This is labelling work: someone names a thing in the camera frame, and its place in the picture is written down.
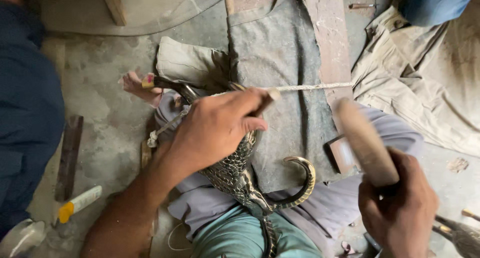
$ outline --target blue cloth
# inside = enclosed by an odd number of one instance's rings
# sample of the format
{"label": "blue cloth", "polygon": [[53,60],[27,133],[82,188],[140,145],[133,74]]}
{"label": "blue cloth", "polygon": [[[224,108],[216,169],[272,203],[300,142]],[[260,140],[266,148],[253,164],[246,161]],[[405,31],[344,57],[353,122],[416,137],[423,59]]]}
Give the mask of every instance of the blue cloth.
{"label": "blue cloth", "polygon": [[[321,252],[302,230],[274,213],[270,216],[278,236],[278,258],[320,258]],[[193,258],[261,258],[264,237],[260,221],[244,206],[236,206],[208,224],[193,240]]]}
{"label": "blue cloth", "polygon": [[459,17],[470,0],[404,0],[399,11],[415,26],[434,26]]}
{"label": "blue cloth", "polygon": [[0,1],[0,239],[29,218],[27,206],[62,136],[60,80],[40,53],[43,34],[35,16]]}

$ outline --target knot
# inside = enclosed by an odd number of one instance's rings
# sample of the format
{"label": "knot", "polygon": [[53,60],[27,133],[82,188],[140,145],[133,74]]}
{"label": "knot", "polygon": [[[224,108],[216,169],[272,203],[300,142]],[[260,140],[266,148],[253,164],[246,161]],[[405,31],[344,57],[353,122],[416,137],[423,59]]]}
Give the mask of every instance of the knot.
{"label": "knot", "polygon": [[150,138],[147,140],[147,146],[149,148],[156,148],[157,147],[157,139],[159,136],[157,135],[157,131],[153,131],[150,133]]}

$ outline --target snake body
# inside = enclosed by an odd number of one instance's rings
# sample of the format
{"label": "snake body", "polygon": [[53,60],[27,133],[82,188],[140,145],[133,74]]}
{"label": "snake body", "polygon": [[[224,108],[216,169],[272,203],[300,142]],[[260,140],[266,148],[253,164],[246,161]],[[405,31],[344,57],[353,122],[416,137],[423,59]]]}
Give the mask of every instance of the snake body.
{"label": "snake body", "polygon": [[[154,83],[156,87],[176,90],[189,104],[199,98],[186,84],[165,81],[162,77],[155,77]],[[240,204],[246,206],[252,216],[260,221],[265,238],[263,258],[273,258],[277,253],[277,235],[268,216],[276,210],[297,206],[309,197],[315,185],[315,168],[302,157],[284,158],[285,162],[297,163],[305,169],[306,178],[303,188],[295,195],[283,200],[268,199],[258,187],[256,174],[250,162],[258,137],[257,131],[247,133],[233,154],[199,173],[206,176],[215,188],[230,194]]]}

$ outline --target hammer handle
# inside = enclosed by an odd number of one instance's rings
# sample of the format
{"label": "hammer handle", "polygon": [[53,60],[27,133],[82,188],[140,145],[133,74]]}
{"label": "hammer handle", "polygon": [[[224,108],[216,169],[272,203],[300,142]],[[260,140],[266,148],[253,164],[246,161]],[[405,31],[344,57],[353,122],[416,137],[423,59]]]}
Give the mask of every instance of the hammer handle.
{"label": "hammer handle", "polygon": [[336,116],[369,181],[377,188],[395,185],[400,177],[390,154],[373,125],[358,111],[357,105],[348,99],[339,100]]}

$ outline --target white cloth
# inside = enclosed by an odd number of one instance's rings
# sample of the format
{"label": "white cloth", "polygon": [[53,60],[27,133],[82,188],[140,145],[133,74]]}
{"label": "white cloth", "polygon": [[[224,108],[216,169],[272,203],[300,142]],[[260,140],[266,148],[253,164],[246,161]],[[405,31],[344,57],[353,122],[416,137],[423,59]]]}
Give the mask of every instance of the white cloth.
{"label": "white cloth", "polygon": [[402,27],[394,7],[376,18],[352,72],[355,100],[398,115],[426,142],[480,156],[478,1],[434,27]]}

